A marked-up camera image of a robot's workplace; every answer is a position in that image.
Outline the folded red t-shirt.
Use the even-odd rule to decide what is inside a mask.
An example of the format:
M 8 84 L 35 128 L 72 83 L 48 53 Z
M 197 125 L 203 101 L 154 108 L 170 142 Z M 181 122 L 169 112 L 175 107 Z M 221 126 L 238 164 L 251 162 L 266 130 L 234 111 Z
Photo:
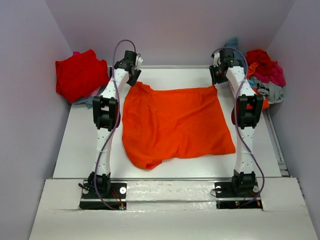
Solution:
M 88 97 L 110 81 L 108 63 L 89 49 L 55 62 L 56 92 L 69 103 Z

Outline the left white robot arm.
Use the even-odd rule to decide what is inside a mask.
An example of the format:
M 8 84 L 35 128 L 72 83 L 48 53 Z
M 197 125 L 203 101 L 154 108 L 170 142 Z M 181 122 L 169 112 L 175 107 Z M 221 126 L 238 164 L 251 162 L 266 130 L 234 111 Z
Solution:
M 126 50 L 122 60 L 115 63 L 112 78 L 101 94 L 92 101 L 93 122 L 97 129 L 96 160 L 87 179 L 87 187 L 104 198 L 111 191 L 110 156 L 113 134 L 120 123 L 120 92 L 126 84 L 134 86 L 141 70 L 142 59 Z

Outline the red crumpled t-shirt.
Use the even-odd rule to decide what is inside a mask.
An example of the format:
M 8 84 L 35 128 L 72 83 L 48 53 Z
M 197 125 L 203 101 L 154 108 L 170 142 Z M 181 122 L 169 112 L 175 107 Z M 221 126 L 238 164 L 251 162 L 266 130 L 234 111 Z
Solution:
M 268 53 L 262 49 L 255 49 L 248 51 L 245 54 L 247 63 L 249 65 L 254 64 L 255 71 L 260 74 L 270 75 L 275 62 L 271 60 Z

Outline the orange t-shirt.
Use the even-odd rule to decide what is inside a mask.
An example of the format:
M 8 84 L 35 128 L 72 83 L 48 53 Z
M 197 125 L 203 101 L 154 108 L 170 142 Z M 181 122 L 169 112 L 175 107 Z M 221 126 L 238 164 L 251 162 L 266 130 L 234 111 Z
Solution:
M 254 83 L 254 80 L 252 79 L 254 77 L 254 73 L 256 72 L 256 68 L 258 66 L 259 66 L 258 62 L 254 62 L 254 63 L 249 65 L 247 79 L 248 79 L 248 82 L 249 82 L 251 88 L 253 89 L 253 91 L 257 95 L 260 95 L 258 93 L 258 86 Z M 269 107 L 270 107 L 270 104 L 269 104 L 268 100 L 266 99 L 266 97 L 264 96 L 263 97 L 262 110 L 268 109 Z
M 236 152 L 214 86 L 154 90 L 137 82 L 125 97 L 122 127 L 125 153 L 143 170 L 172 158 Z

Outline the folded pink t-shirt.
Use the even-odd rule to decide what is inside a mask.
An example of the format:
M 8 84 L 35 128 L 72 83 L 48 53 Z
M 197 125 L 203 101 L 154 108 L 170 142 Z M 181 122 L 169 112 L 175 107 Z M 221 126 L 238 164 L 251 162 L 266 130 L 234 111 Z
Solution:
M 100 91 L 101 87 L 96 88 L 93 92 L 90 93 L 90 97 L 95 97 L 99 91 Z

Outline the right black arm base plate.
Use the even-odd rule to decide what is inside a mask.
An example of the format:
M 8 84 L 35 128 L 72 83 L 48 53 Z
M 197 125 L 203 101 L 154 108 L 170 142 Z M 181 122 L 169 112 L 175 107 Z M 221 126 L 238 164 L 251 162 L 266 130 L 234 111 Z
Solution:
M 215 197 L 216 208 L 218 210 L 236 209 L 263 209 L 263 204 L 259 192 L 258 183 L 252 187 L 234 190 L 230 181 L 218 181 L 214 183 L 214 188 L 210 194 Z

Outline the teal blue crumpled t-shirt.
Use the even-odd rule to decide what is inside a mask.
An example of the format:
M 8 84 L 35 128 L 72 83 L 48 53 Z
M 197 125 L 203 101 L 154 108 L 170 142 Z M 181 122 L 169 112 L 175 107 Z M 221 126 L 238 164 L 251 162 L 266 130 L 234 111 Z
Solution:
M 224 47 L 236 49 L 237 51 L 233 50 L 234 58 L 236 60 L 242 61 L 243 63 L 245 62 L 245 52 L 240 49 L 237 37 L 229 39 L 225 43 Z

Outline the folded light blue t-shirt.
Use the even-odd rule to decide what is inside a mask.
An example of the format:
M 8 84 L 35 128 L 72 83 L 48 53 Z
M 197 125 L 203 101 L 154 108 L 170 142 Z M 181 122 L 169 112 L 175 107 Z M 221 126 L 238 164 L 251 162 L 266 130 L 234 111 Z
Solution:
M 101 86 L 100 87 L 100 91 L 98 92 L 98 94 L 96 96 L 99 96 L 104 90 L 105 90 L 106 86 Z M 88 96 L 88 97 L 80 97 L 79 99 L 77 99 L 75 102 L 73 102 L 74 105 L 81 105 L 81 104 L 85 104 L 87 106 L 88 109 L 92 108 L 93 106 L 93 98 L 92 96 Z

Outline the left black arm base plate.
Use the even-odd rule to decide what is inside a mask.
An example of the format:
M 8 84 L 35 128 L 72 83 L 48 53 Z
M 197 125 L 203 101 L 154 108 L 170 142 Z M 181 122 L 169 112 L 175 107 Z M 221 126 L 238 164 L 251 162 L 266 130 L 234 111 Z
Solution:
M 127 209 L 127 182 L 126 181 L 112 181 L 110 191 L 107 194 L 100 194 L 103 201 L 110 206 L 106 206 L 97 196 L 96 191 L 89 190 L 89 184 L 86 180 L 78 184 L 81 187 L 81 197 L 79 201 L 79 208 L 81 210 L 120 210 Z

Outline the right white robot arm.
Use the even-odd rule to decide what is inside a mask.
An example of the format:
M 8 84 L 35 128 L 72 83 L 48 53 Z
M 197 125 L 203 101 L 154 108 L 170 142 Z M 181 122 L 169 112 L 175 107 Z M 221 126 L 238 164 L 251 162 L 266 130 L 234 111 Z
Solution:
M 245 198 L 257 186 L 256 160 L 252 153 L 254 131 L 260 121 L 264 98 L 255 93 L 248 82 L 246 59 L 235 57 L 237 49 L 222 47 L 212 53 L 213 65 L 209 67 L 212 84 L 228 83 L 234 93 L 231 121 L 235 126 L 236 162 L 231 181 L 215 183 L 215 196 Z

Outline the grey crumpled t-shirt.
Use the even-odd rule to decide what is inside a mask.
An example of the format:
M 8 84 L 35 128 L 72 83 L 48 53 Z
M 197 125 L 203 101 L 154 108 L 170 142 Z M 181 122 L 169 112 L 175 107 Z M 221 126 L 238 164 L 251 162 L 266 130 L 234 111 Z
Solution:
M 271 81 L 264 83 L 255 76 L 251 76 L 249 79 L 253 81 L 257 93 L 262 95 L 269 104 L 278 104 L 284 100 L 284 92 L 281 86 L 278 86 Z

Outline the folded maroon t-shirt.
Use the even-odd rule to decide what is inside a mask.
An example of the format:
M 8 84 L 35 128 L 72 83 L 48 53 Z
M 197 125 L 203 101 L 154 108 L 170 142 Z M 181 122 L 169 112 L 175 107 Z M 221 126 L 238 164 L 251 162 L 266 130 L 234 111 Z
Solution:
M 113 76 L 112 67 L 108 67 L 108 76 L 109 76 L 110 79 L 112 79 L 112 76 Z

